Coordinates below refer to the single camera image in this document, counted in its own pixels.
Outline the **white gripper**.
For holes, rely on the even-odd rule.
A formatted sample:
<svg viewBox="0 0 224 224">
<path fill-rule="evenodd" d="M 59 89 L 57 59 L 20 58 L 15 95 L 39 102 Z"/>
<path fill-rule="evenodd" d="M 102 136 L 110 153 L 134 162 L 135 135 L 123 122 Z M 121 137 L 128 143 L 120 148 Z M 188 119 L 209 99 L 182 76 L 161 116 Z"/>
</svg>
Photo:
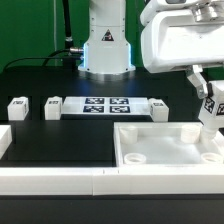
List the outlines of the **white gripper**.
<svg viewBox="0 0 224 224">
<path fill-rule="evenodd" d="M 185 70 L 199 99 L 203 68 L 224 65 L 224 0 L 150 0 L 140 15 L 141 54 L 151 73 Z"/>
</svg>

